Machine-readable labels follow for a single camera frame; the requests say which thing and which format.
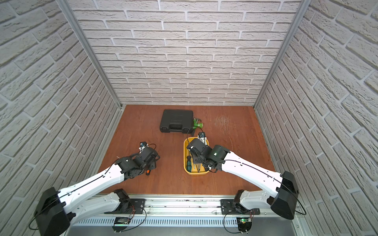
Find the green black screwdriver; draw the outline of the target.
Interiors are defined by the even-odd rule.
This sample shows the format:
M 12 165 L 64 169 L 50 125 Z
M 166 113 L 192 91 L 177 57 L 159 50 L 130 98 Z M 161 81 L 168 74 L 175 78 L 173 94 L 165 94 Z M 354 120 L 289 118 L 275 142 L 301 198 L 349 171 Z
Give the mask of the green black screwdriver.
M 192 172 L 192 162 L 191 162 L 192 157 L 190 155 L 187 156 L 187 161 L 186 161 L 186 171 L 188 173 Z

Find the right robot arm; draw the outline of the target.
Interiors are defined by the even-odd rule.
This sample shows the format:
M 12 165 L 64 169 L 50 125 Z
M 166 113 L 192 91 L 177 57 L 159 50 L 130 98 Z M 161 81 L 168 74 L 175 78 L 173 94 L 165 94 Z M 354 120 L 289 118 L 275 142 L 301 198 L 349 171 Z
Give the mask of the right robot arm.
M 253 164 L 233 151 L 216 145 L 205 144 L 205 139 L 191 138 L 184 144 L 190 155 L 197 159 L 206 172 L 223 171 L 238 176 L 262 190 L 260 195 L 242 190 L 235 195 L 235 203 L 246 210 L 269 208 L 276 215 L 292 220 L 299 203 L 299 188 L 294 174 L 264 169 Z

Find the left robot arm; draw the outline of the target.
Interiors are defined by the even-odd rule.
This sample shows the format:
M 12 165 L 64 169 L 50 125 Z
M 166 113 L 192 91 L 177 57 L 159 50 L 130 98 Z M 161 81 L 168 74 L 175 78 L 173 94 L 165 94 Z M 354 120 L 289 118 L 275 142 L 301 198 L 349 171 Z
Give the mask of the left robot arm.
M 160 156 L 149 146 L 130 156 L 115 160 L 104 171 L 72 186 L 45 190 L 36 207 L 33 222 L 42 236 L 60 236 L 71 225 L 102 213 L 125 213 L 134 216 L 136 206 L 122 189 L 104 197 L 103 190 L 156 168 Z

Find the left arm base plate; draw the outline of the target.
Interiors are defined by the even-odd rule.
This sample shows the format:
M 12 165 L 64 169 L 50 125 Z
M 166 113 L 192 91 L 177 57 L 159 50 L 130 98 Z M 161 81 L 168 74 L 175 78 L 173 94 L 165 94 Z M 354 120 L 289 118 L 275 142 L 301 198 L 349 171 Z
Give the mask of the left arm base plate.
M 146 199 L 130 199 L 120 203 L 113 214 L 144 214 Z

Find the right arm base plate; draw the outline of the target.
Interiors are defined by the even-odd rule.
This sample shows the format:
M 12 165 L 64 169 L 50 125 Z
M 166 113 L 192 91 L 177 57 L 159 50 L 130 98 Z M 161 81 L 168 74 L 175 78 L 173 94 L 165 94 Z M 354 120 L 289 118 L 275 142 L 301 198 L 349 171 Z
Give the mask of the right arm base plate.
M 223 215 L 227 213 L 236 212 L 237 214 L 252 214 L 252 215 L 260 215 L 260 209 L 246 209 L 240 203 L 234 203 L 231 199 L 221 199 L 220 200 L 220 209 Z

